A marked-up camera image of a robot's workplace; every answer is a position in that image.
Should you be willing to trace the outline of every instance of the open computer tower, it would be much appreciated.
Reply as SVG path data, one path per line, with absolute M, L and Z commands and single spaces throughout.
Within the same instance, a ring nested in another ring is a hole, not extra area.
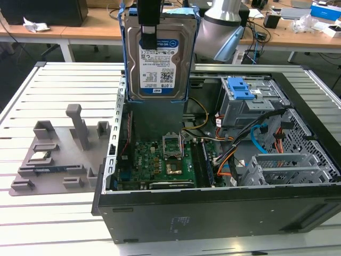
M 194 71 L 173 107 L 125 90 L 93 205 L 115 243 L 303 233 L 340 211 L 340 144 L 282 73 Z

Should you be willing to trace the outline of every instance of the blue cable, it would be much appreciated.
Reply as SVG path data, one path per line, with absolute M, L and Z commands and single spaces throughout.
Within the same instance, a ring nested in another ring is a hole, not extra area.
M 257 128 L 261 128 L 261 127 L 264 127 L 265 125 L 262 125 L 260 126 L 259 124 L 253 126 L 251 128 L 251 141 L 253 142 L 253 144 L 263 153 L 263 154 L 267 154 L 267 151 L 261 147 L 261 145 L 259 145 L 258 141 L 256 140 L 255 138 L 255 135 L 254 135 L 254 130 L 257 129 Z
M 257 36 L 257 33 L 255 33 L 255 35 L 256 35 L 256 47 L 255 47 L 255 52 L 254 52 L 254 59 L 253 59 L 253 61 L 252 61 L 252 65 L 253 64 L 255 64 L 255 60 L 256 60 L 256 56 L 257 56 L 257 47 L 258 47 L 258 36 Z

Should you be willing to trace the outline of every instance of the hard drive label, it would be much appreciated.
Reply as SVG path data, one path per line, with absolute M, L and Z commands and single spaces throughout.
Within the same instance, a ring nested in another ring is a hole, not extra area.
M 140 87 L 142 89 L 172 89 L 175 85 L 176 65 L 172 61 L 178 53 L 179 42 L 176 39 L 158 39 L 156 50 L 140 50 Z M 163 93 L 169 90 L 153 90 Z

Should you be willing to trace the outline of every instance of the chip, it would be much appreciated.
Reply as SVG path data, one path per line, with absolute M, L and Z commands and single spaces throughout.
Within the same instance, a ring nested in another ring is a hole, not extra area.
M 166 161 L 166 173 L 168 175 L 182 174 L 182 161 L 181 160 L 167 160 Z

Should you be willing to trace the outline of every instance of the floor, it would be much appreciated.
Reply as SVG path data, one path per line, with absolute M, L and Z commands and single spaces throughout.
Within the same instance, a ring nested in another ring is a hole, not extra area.
M 30 53 L 32 58 L 22 50 L 21 47 L 15 47 L 15 54 L 1 54 L 0 56 L 0 85 L 2 87 L 0 93 L 0 108 L 1 110 L 6 106 L 26 76 L 32 70 L 36 61 L 41 60 L 40 54 L 47 48 L 44 44 L 26 44 L 25 49 Z M 73 45 L 75 59 L 77 62 L 123 62 L 121 46 L 110 46 L 110 57 L 104 57 L 103 47 L 99 46 L 99 52 L 94 51 L 91 45 Z M 305 55 L 298 53 L 295 57 L 295 65 L 309 66 L 329 87 L 331 87 L 338 76 L 341 74 L 341 56 L 339 54 L 327 54 L 334 58 L 326 58 L 332 65 L 327 63 L 317 53 Z M 287 62 L 289 52 L 266 52 L 259 60 L 259 64 L 264 65 L 291 65 Z M 63 61 L 60 49 L 50 53 L 47 61 Z M 246 59 L 244 63 L 250 64 L 251 61 Z M 341 79 L 338 81 L 335 89 L 337 95 L 341 95 Z

